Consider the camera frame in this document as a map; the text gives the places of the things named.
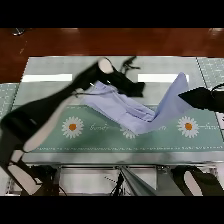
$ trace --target yellow flower center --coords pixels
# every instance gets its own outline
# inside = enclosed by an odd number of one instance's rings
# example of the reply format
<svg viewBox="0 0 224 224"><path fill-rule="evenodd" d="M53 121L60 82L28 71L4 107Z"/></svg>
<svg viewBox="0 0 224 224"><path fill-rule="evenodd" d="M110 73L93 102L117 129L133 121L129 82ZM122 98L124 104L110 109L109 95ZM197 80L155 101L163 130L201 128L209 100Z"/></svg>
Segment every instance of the yellow flower center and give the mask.
<svg viewBox="0 0 224 224"><path fill-rule="evenodd" d="M185 128L190 131L192 129L192 124L186 123Z"/></svg>
<svg viewBox="0 0 224 224"><path fill-rule="evenodd" d="M69 125L69 129L70 129L71 131L74 131L74 130L76 129L76 124L70 124L70 125Z"/></svg>

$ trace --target wooden floor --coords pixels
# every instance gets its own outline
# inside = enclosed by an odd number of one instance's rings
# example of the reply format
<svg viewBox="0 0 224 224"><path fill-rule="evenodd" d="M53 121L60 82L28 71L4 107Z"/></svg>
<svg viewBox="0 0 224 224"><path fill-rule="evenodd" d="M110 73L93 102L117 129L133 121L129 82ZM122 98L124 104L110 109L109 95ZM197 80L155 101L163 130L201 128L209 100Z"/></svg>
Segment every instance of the wooden floor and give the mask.
<svg viewBox="0 0 224 224"><path fill-rule="evenodd" d="M224 57L222 28L0 28L0 82L19 82L30 56Z"/></svg>

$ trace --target purple cloth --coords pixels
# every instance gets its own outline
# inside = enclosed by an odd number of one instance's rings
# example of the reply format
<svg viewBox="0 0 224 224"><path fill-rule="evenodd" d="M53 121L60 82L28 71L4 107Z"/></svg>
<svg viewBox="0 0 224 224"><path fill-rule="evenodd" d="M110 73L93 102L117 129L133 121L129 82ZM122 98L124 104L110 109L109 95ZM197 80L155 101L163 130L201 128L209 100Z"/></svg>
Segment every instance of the purple cloth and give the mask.
<svg viewBox="0 0 224 224"><path fill-rule="evenodd" d="M178 94L189 90L186 76L180 73L167 90L156 112L136 102L126 95L119 94L113 86L97 82L90 93L100 94L115 90L105 95L87 95L83 104L121 124L135 134L144 134L156 130L167 121L191 109Z"/></svg>

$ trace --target daisy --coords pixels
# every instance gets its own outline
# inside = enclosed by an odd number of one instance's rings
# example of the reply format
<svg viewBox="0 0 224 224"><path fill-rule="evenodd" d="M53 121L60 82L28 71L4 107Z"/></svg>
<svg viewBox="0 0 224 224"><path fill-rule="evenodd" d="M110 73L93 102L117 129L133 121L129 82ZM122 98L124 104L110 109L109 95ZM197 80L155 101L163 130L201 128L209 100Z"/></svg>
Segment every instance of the daisy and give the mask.
<svg viewBox="0 0 224 224"><path fill-rule="evenodd" d="M199 127L194 118L191 119L190 117L186 116L182 117L179 119L177 127L179 128L179 131L182 131L182 135L185 135L185 137L188 138L194 138L199 133Z"/></svg>
<svg viewBox="0 0 224 224"><path fill-rule="evenodd" d="M123 131L123 135L126 137L126 138L135 138L135 136L138 136L137 134L134 134L132 131L130 131L129 129L121 126L121 129L120 131Z"/></svg>
<svg viewBox="0 0 224 224"><path fill-rule="evenodd" d="M66 138L75 138L76 136L82 134L83 127L84 125L81 119L79 119L78 117L69 117L65 122L63 122L63 135L65 135Z"/></svg>

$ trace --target red-brown surface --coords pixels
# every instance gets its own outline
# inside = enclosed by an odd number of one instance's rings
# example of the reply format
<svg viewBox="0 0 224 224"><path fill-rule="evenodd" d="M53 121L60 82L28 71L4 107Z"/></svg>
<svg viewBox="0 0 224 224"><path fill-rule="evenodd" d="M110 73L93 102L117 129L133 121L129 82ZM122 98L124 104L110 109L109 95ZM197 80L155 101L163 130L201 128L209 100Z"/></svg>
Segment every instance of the red-brown surface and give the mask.
<svg viewBox="0 0 224 224"><path fill-rule="evenodd" d="M0 82L19 82L29 56L224 57L222 28L0 28Z"/></svg>

